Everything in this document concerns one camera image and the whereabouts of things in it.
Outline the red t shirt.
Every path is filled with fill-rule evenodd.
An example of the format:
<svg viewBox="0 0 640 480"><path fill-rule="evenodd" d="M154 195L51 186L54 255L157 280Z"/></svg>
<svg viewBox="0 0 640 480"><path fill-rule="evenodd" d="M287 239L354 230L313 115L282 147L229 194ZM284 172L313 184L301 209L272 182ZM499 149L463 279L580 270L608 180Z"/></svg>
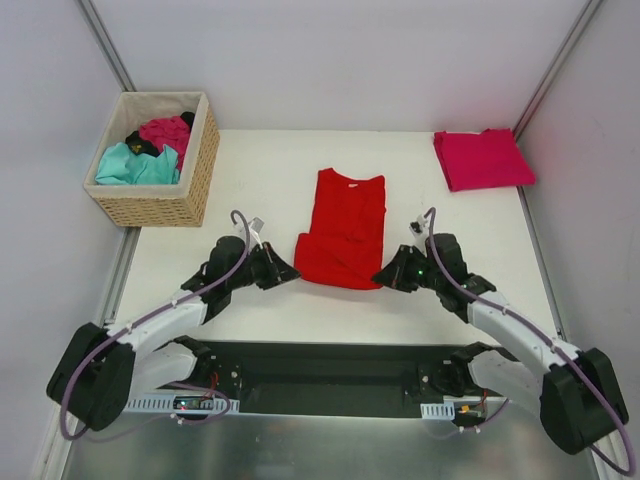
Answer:
<svg viewBox="0 0 640 480"><path fill-rule="evenodd" d="M385 215L384 176L361 180L320 170L311 224L298 236L294 268L315 284L379 289L372 277L382 267Z"/></svg>

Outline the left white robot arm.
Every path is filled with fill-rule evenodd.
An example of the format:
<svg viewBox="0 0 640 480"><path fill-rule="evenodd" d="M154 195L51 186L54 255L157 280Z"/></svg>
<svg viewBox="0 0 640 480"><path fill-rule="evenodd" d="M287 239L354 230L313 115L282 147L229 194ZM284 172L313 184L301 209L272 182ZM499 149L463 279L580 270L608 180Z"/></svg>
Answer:
<svg viewBox="0 0 640 480"><path fill-rule="evenodd" d="M60 407L64 438L76 437L66 424L69 415L85 429L100 431L137 393L178 381L191 389L204 387L212 367L185 333L221 313L235 290L269 290L299 276L270 243L223 236L171 301L129 323L80 326L46 387Z"/></svg>

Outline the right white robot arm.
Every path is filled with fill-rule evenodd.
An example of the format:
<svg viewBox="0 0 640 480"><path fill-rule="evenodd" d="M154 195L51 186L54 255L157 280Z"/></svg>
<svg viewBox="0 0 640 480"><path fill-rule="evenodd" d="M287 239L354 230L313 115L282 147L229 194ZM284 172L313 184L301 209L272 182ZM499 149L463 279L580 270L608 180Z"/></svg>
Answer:
<svg viewBox="0 0 640 480"><path fill-rule="evenodd" d="M513 311L491 282L469 271L454 235L435 234L422 248L400 246L372 280L405 293L429 289L445 310L494 340L457 350L430 378L440 393L498 393L536 416L571 455L624 430L629 413L609 357L552 339Z"/></svg>

